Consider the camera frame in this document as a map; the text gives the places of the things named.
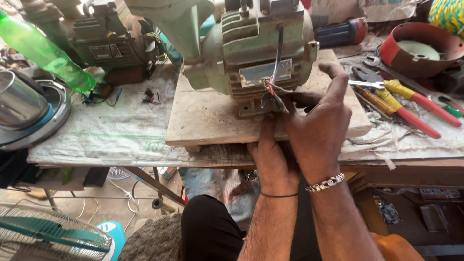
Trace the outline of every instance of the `table fan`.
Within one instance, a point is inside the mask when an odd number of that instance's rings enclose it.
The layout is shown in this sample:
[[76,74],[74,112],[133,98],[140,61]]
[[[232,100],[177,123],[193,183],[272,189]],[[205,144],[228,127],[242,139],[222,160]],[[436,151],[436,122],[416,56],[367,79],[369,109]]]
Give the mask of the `table fan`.
[[12,261],[101,261],[112,238],[71,216],[0,202],[0,255]]

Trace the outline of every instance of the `wrench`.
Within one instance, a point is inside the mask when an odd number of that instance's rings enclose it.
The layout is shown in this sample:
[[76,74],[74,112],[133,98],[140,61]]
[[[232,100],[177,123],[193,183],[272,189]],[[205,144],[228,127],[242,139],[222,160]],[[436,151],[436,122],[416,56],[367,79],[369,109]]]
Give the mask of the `wrench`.
[[359,81],[349,80],[348,84],[350,84],[350,85],[358,85],[358,86],[361,86],[361,87],[375,88],[377,90],[385,89],[385,83],[384,82],[368,83],[368,82],[359,82]]
[[444,97],[448,100],[452,100],[452,98],[442,92],[438,92],[438,91],[430,91],[429,89],[425,88],[424,86],[422,86],[421,84],[417,83],[416,81],[414,81],[413,79],[411,78],[408,78],[404,75],[402,75],[401,73],[399,72],[395,72],[393,69],[387,67],[385,64],[382,63],[382,61],[380,60],[379,57],[377,56],[367,56],[366,59],[364,59],[363,63],[369,67],[376,67],[377,69],[381,70],[381,71],[384,71],[388,74],[390,74],[391,76],[393,76],[394,78],[396,78],[397,80],[399,80],[400,82],[404,83],[407,85],[407,87],[413,89],[414,91],[417,91],[418,93],[424,95],[427,99],[433,101],[434,103],[438,104],[438,105],[446,105],[444,103],[442,103],[441,101],[439,101],[438,98],[440,97]]

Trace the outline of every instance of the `hand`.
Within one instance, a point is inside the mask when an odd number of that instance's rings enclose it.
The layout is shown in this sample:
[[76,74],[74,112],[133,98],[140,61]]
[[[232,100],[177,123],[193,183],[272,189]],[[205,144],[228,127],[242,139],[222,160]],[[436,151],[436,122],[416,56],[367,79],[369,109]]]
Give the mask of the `hand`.
[[[310,185],[339,173],[337,158],[351,118],[351,109],[343,104],[349,76],[341,65],[334,63],[320,64],[319,69],[327,73],[332,82],[316,107],[301,116],[295,112],[292,102],[286,103],[290,112],[285,116],[287,135]],[[301,101],[290,98],[296,101],[297,107],[304,107]]]
[[273,196],[287,196],[298,192],[300,171],[288,142],[274,141],[276,119],[266,115],[261,125],[259,141],[248,143],[259,174],[261,191]]

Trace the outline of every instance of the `stainless steel pot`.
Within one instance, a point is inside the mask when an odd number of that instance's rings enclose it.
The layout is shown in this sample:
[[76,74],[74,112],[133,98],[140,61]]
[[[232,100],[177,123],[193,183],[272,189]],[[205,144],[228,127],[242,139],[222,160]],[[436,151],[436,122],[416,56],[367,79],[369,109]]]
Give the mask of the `stainless steel pot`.
[[45,98],[11,71],[0,71],[0,127],[26,129],[48,112]]

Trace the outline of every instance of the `plastic bottle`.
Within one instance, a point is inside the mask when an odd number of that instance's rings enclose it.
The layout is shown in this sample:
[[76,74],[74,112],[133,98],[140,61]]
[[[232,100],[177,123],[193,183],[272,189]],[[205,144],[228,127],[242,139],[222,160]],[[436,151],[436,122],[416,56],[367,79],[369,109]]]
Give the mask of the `plastic bottle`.
[[89,91],[96,84],[93,76],[84,72],[68,55],[34,26],[10,19],[0,10],[0,36],[3,40],[45,71],[65,81],[77,92]]

